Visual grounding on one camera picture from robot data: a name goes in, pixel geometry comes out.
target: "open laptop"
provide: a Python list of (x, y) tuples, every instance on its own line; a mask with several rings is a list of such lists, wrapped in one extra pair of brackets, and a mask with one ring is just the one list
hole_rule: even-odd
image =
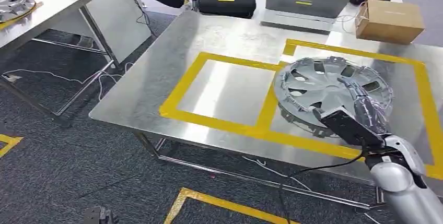
[(349, 0), (266, 0), (263, 21), (329, 30)]

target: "black case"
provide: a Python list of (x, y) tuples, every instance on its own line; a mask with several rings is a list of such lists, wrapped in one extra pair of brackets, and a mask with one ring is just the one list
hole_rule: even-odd
[(254, 14), (256, 6), (255, 0), (199, 0), (199, 10), (203, 14), (248, 19)]

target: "yellow floor marking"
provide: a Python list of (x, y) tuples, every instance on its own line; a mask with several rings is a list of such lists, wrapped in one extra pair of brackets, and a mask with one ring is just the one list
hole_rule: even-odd
[[(434, 160), (434, 165), (426, 164), (426, 175), (428, 177), (443, 180), (443, 156), (440, 155), (441, 153), (443, 153), (443, 132), (440, 127), (438, 112), (436, 111), (434, 99), (430, 90), (426, 66), (423, 62), (403, 57), (370, 53), (360, 50), (346, 49), (338, 46), (329, 46), (299, 40), (287, 40), (284, 54), (293, 55), (295, 48), (298, 45), (412, 65), (414, 67), (419, 98), (422, 106), (422, 113), (425, 119), (429, 145)], [(274, 94), (273, 84), (270, 84), (262, 109), (254, 126), (234, 123), (231, 121), (224, 121), (213, 117), (178, 110), (177, 105), (179, 104), (181, 98), (184, 96), (189, 86), (194, 81), (197, 74), (203, 68), (207, 60), (227, 62), (236, 65), (272, 70), (275, 72), (279, 71), (284, 66), (284, 63), (269, 64), (202, 52), (197, 56), (194, 63), (183, 75), (182, 79), (177, 83), (171, 95), (160, 106), (159, 113), (161, 116), (220, 129), (244, 136), (249, 136), (256, 139), (263, 139), (283, 145), (291, 145), (297, 148), (302, 148), (321, 154), (336, 156), (345, 159), (352, 159), (359, 154), (360, 151), (358, 149), (326, 143), (318, 139), (304, 138), (272, 131), (272, 119), (275, 110), (277, 110), (278, 104), (277, 98)]]
[[(271, 215), (269, 213), (251, 208), (251, 207), (247, 207), (247, 206), (243, 206), (243, 205), (239, 205), (233, 202), (229, 202), (226, 201), (224, 199), (220, 199), (220, 198), (216, 198), (216, 197), (212, 197), (210, 195), (207, 194), (202, 194), (196, 191), (192, 191), (190, 189), (184, 188), (182, 187), (182, 189), (180, 190), (179, 195), (177, 196), (175, 202), (172, 204), (171, 210), (169, 211), (168, 215), (166, 216), (165, 222), (164, 224), (171, 224), (172, 221), (175, 219), (175, 217), (178, 215), (180, 209), (182, 208), (184, 201), (187, 198), (192, 198), (192, 199), (196, 199), (198, 201), (201, 202), (205, 202), (214, 206), (218, 206), (218, 207), (222, 207), (231, 211), (235, 211), (244, 215), (248, 215), (248, 216), (252, 216), (261, 220), (265, 220), (271, 223), (275, 223), (275, 224), (287, 224), (287, 220), (279, 217), (279, 216), (275, 216), (275, 215)], [(298, 222), (295, 221), (291, 221), (291, 224), (300, 224)]]
[(6, 143), (2, 149), (0, 149), (0, 158), (5, 155), (11, 148), (13, 148), (16, 144), (18, 144), (23, 137), (9, 137), (3, 134), (0, 134), (0, 142)]

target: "gray carpet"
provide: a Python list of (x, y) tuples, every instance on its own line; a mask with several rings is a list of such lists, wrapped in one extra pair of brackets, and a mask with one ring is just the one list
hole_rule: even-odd
[[(173, 16), (150, 13), (152, 28), (161, 34)], [(47, 31), (42, 38), (71, 42), (72, 35)], [(130, 57), (136, 60), (152, 43), (146, 41)], [(17, 68), (50, 70), (85, 79), (104, 64), (95, 54), (29, 42), (0, 60), (1, 71)], [(79, 85), (48, 75), (20, 73), (17, 86), (55, 109)], [(112, 86), (106, 80), (106, 90)], [(237, 204), (283, 216), (276, 189), (213, 175), (154, 160), (128, 132), (88, 118), (98, 102), (98, 84), (88, 89), (69, 110), (71, 128), (60, 128), (44, 115), (0, 89), (2, 128), (24, 139), (0, 159), (0, 223), (82, 223), (83, 210), (105, 206), (120, 223), (163, 223), (180, 188), (187, 187)], [(237, 154), (167, 143), (164, 152), (188, 161), (260, 178), (274, 174)], [(295, 166), (267, 160), (269, 167), (290, 173)], [(300, 180), (312, 189), (364, 201), (374, 200), (374, 188), (319, 173)], [(308, 196), (285, 193), (293, 220), (301, 223), (372, 223), (355, 209)], [(380, 223), (393, 223), (387, 210), (370, 213)], [(173, 223), (266, 223), (219, 207), (188, 200)]]

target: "robotic arm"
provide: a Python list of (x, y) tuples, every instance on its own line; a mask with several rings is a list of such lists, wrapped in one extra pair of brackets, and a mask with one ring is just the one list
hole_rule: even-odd
[(315, 109), (317, 119), (350, 145), (361, 146), (365, 164), (399, 223), (443, 224), (443, 204), (423, 180), (425, 166), (415, 148), (392, 135), (384, 109), (356, 82), (342, 77), (354, 99), (355, 118), (340, 107)]

